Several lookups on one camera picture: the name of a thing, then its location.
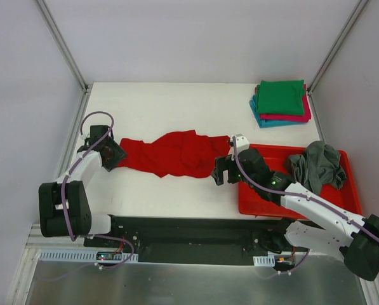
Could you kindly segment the red t-shirt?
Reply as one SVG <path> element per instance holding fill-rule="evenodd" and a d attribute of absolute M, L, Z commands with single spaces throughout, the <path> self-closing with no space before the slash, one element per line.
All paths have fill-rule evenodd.
<path fill-rule="evenodd" d="M 127 156 L 119 167 L 153 173 L 163 178 L 188 176 L 207 178 L 215 167 L 215 159 L 228 155 L 229 136 L 209 137 L 195 130 L 170 132 L 152 143 L 121 139 L 120 146 Z"/>

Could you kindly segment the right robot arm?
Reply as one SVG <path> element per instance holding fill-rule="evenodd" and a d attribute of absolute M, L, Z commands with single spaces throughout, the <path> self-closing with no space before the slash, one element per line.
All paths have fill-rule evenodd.
<path fill-rule="evenodd" d="M 303 247 L 342 261 L 347 269 L 366 281 L 379 274 L 379 216 L 344 210 L 312 193 L 282 172 L 271 170 L 254 148 L 218 157 L 211 176 L 216 185 L 245 183 L 267 202 L 294 211 L 316 224 L 309 227 L 299 220 L 272 234 L 278 250 Z"/>

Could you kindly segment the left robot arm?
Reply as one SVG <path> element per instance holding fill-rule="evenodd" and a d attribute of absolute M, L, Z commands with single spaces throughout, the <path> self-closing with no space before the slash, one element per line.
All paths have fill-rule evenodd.
<path fill-rule="evenodd" d="M 59 178 L 39 186 L 39 218 L 41 234 L 46 238 L 93 236 L 106 247 L 119 243 L 120 232 L 106 213 L 90 210 L 86 189 L 100 171 L 117 168 L 126 157 L 106 125 L 92 125 L 84 144 L 77 150 L 75 162 Z"/>

